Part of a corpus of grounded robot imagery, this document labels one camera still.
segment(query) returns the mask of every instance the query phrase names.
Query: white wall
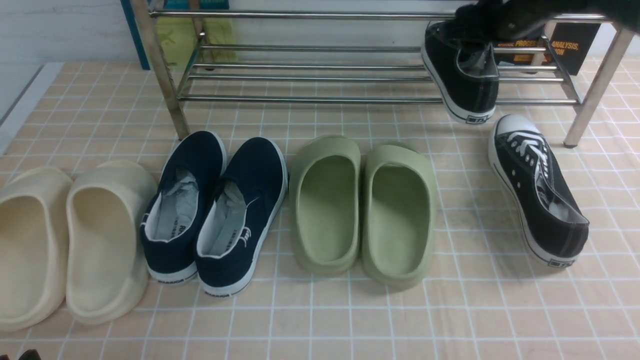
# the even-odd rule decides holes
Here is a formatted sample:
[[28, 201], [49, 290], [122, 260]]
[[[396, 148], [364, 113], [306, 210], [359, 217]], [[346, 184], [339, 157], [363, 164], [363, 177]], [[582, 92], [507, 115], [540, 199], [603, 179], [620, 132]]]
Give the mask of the white wall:
[[[430, 11], [464, 2], [425, 0], [231, 0], [237, 9]], [[265, 44], [417, 45], [419, 22], [239, 20], [239, 41]], [[602, 54], [613, 28], [604, 26], [591, 54]], [[0, 6], [0, 62], [136, 60], [117, 0], [20, 0]], [[631, 52], [640, 54], [636, 39]]]

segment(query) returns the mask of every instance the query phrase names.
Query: green slide sandal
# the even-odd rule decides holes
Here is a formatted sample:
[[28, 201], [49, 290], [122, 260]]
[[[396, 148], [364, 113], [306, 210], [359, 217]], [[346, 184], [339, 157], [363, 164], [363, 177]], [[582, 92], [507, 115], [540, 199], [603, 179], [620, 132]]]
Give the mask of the green slide sandal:
[[362, 261], [377, 281], [409, 288], [428, 269], [436, 213], [431, 162], [401, 144], [367, 157], [363, 183]]
[[294, 160], [289, 182], [292, 248], [305, 270], [336, 275], [358, 254], [360, 149], [343, 136], [323, 136]]

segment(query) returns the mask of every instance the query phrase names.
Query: shoe rack leg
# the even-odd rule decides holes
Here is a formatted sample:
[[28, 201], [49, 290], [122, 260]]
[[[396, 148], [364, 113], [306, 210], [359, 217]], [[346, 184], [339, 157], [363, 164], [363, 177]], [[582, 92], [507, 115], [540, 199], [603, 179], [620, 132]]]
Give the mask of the shoe rack leg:
[[565, 147], [571, 149], [578, 146], [578, 142], [587, 129], [589, 121], [598, 108], [600, 100], [602, 100], [602, 96], [607, 90], [607, 86], [609, 86], [633, 38], [634, 33], [632, 31], [618, 28], [607, 54], [602, 59], [602, 64], [600, 64], [595, 78], [591, 82], [587, 95], [584, 97], [582, 104], [575, 107], [576, 116], [566, 138], [564, 138]]
[[145, 47], [145, 53], [151, 64], [151, 69], [156, 74], [158, 85], [162, 91], [166, 107], [169, 109], [169, 114], [171, 115], [173, 126], [175, 126], [175, 132], [178, 134], [178, 139], [182, 140], [189, 135], [189, 125], [184, 118], [184, 112], [178, 101], [173, 78], [171, 77], [171, 70], [166, 63], [160, 45], [156, 24], [149, 16], [147, 0], [131, 0], [131, 6], [133, 7], [133, 13], [136, 18], [136, 23], [138, 24], [142, 43]]
[[[551, 39], [552, 36], [554, 35], [554, 31], [556, 30], [556, 22], [555, 21], [549, 21], [545, 24], [545, 28], [543, 30], [543, 34]], [[538, 40], [538, 47], [544, 47], [545, 46], [545, 41], [542, 39]], [[542, 63], [545, 62], [545, 55], [543, 53], [536, 53], [533, 55], [533, 60], [531, 60], [531, 65], [534, 66], [540, 66], [542, 65]]]

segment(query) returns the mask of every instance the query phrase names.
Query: black high-top sneaker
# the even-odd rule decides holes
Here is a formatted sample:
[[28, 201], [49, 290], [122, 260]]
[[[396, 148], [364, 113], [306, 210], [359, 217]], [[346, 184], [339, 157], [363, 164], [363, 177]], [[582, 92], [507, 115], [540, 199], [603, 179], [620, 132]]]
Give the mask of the black high-top sneaker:
[[498, 96], [498, 66], [493, 45], [471, 35], [463, 19], [439, 22], [427, 28], [422, 61], [438, 85], [454, 120], [462, 124], [484, 124], [495, 111]]
[[571, 266], [589, 236], [556, 157], [528, 119], [506, 115], [489, 139], [489, 162], [518, 204], [527, 247], [548, 266]]

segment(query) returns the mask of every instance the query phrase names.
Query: white rubber sole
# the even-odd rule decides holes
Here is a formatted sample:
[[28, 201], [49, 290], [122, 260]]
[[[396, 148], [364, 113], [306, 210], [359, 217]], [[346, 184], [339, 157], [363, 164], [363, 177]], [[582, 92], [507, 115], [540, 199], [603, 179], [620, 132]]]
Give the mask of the white rubber sole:
[[[218, 134], [214, 133], [213, 131], [208, 131], [208, 133], [211, 133], [213, 136], [215, 136], [220, 149], [222, 149], [222, 167], [220, 168], [220, 176], [222, 176], [222, 174], [224, 174], [225, 170], [227, 169], [227, 150], [225, 149], [225, 144], [222, 142], [222, 139], [220, 138], [220, 136], [218, 136]], [[171, 154], [169, 154], [169, 157], [167, 159], [170, 159], [173, 156], [173, 153], [176, 151], [176, 149], [178, 149], [179, 146], [180, 145], [178, 144], [178, 146], [176, 146], [175, 149], [171, 151]], [[164, 166], [162, 167], [162, 174], [164, 174], [165, 167], [166, 163], [164, 163]], [[196, 267], [195, 260], [186, 268], [171, 274], [155, 272], [151, 270], [148, 265], [147, 270], [149, 270], [149, 274], [151, 275], [151, 277], [153, 277], [161, 284], [165, 285], [182, 284], [193, 279], [198, 274], [198, 268]]]
[[420, 53], [422, 55], [422, 62], [424, 63], [424, 68], [431, 75], [431, 79], [433, 79], [436, 85], [438, 85], [438, 90], [440, 91], [440, 95], [442, 95], [442, 101], [444, 102], [447, 110], [449, 111], [449, 113], [451, 114], [451, 116], [456, 122], [459, 122], [460, 124], [467, 124], [467, 125], [481, 125], [481, 124], [484, 124], [487, 120], [489, 120], [493, 116], [493, 113], [495, 112], [495, 106], [490, 111], [487, 111], [485, 113], [472, 113], [471, 111], [467, 111], [459, 107], [453, 101], [453, 99], [451, 99], [451, 96], [449, 96], [449, 92], [447, 91], [447, 88], [444, 86], [444, 83], [442, 82], [442, 79], [440, 78], [440, 76], [438, 75], [438, 72], [433, 66], [431, 59], [429, 59], [424, 40], [422, 41], [422, 46], [420, 47]]
[[253, 273], [255, 272], [255, 266], [258, 263], [258, 255], [260, 255], [260, 250], [262, 250], [262, 244], [264, 243], [264, 240], [267, 238], [267, 234], [269, 234], [269, 229], [271, 228], [271, 224], [273, 223], [273, 220], [278, 214], [278, 211], [280, 211], [280, 206], [282, 205], [282, 202], [284, 201], [284, 198], [287, 195], [287, 184], [289, 182], [288, 180], [289, 174], [287, 172], [287, 163], [284, 159], [284, 155], [280, 151], [280, 148], [277, 146], [277, 144], [271, 140], [269, 141], [273, 144], [273, 147], [275, 147], [276, 151], [278, 152], [278, 156], [280, 157], [280, 162], [282, 164], [282, 187], [280, 188], [280, 196], [278, 197], [278, 200], [276, 201], [275, 206], [273, 206], [273, 211], [271, 211], [269, 219], [267, 220], [267, 224], [262, 230], [262, 234], [260, 234], [260, 238], [258, 239], [258, 244], [256, 245], [255, 252], [253, 253], [253, 260], [251, 262], [251, 267], [249, 268], [249, 271], [247, 271], [247, 273], [244, 276], [242, 276], [242, 278], [238, 280], [236, 283], [223, 286], [223, 287], [215, 287], [215, 286], [207, 285], [202, 280], [202, 278], [198, 276], [198, 279], [200, 280], [200, 285], [207, 295], [211, 295], [213, 297], [231, 297], [233, 295], [240, 293], [249, 285], [249, 282], [253, 277]]
[[155, 272], [151, 270], [151, 268], [147, 265], [147, 270], [149, 270], [149, 274], [155, 280], [165, 285], [178, 285], [184, 282], [187, 282], [194, 277], [198, 273], [198, 268], [196, 267], [196, 262], [192, 262], [188, 267], [171, 274], [162, 274], [160, 272]]
[[572, 258], [559, 258], [558, 256], [548, 253], [547, 251], [542, 249], [540, 245], [538, 245], [538, 242], [536, 242], [536, 240], [533, 238], [533, 235], [531, 234], [531, 231], [529, 230], [529, 224], [527, 223], [527, 219], [524, 216], [522, 205], [520, 205], [520, 201], [518, 201], [518, 197], [516, 196], [516, 191], [511, 185], [511, 181], [508, 180], [509, 177], [504, 172], [504, 169], [502, 169], [502, 165], [500, 165], [500, 161], [498, 160], [498, 152], [495, 148], [494, 139], [496, 131], [498, 130], [498, 124], [500, 123], [500, 120], [496, 121], [495, 125], [493, 125], [492, 135], [489, 137], [489, 163], [491, 164], [491, 167], [495, 174], [500, 178], [500, 180], [502, 180], [502, 183], [504, 183], [504, 186], [509, 189], [509, 193], [518, 206], [518, 215], [520, 217], [522, 232], [524, 233], [525, 245], [527, 249], [529, 249], [529, 252], [531, 252], [531, 254], [534, 256], [534, 258], [546, 264], [547, 266], [551, 266], [554, 268], [569, 267], [578, 258], [578, 256], [574, 256]]

